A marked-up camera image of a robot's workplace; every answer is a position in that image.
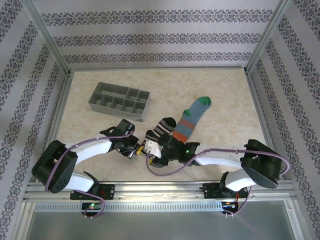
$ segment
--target sock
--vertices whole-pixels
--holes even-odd
[[[153,130],[146,131],[145,139],[143,140],[143,143],[141,144],[143,146],[142,153],[146,155],[145,152],[145,144],[147,140],[151,140],[154,142],[158,142],[159,138],[167,133],[171,134],[176,127],[177,123],[172,117],[165,117],[161,119],[161,121],[155,126]]]
[[[182,118],[175,127],[173,136],[185,143],[191,136],[202,115],[210,106],[211,99],[208,96],[202,96],[195,100],[189,109],[183,111]]]

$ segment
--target gray sorting tray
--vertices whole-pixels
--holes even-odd
[[[143,122],[150,104],[150,92],[99,82],[89,105],[95,112]]]

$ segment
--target floor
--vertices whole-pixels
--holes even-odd
[[[134,135],[140,143],[146,131],[153,129],[162,118],[172,117],[178,122],[183,110],[201,96],[209,96],[212,105],[197,124],[189,142],[218,147],[243,146],[248,139],[265,142],[243,69],[212,68],[76,72],[58,133],[57,139],[61,142],[75,143],[95,137],[120,122],[119,117],[91,110],[88,101],[99,82],[150,92],[151,102],[145,121],[132,121],[136,128]],[[168,173],[179,167],[180,163],[170,162],[167,167],[154,170]],[[113,151],[83,161],[75,169],[87,171],[100,181],[196,181],[220,180],[225,171],[236,168],[192,166],[171,176],[158,177],[148,172],[142,155],[128,159]]]

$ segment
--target damask pattern wall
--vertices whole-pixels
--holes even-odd
[[[65,78],[22,4],[0,7],[0,240],[7,240]]]
[[[245,67],[280,0],[37,0],[70,69]]]
[[[294,0],[251,77],[312,239],[320,239],[320,1]]]

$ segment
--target beige work surface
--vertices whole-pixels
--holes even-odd
[[[212,105],[188,142],[226,147],[244,145],[248,139],[265,142],[244,71],[214,69],[76,72],[58,133],[61,142],[75,143],[93,138],[121,121],[119,117],[91,110],[88,101],[98,82],[150,92],[151,102],[145,121],[131,121],[140,143],[146,131],[153,129],[162,118],[172,117],[178,122],[183,111],[201,96],[209,96]],[[167,167],[154,170],[168,173],[181,166],[178,162],[170,162]],[[100,181],[195,181],[220,180],[225,171],[236,168],[191,166],[174,175],[158,177],[148,172],[142,155],[128,159],[113,151],[87,159],[75,169],[87,171]]]

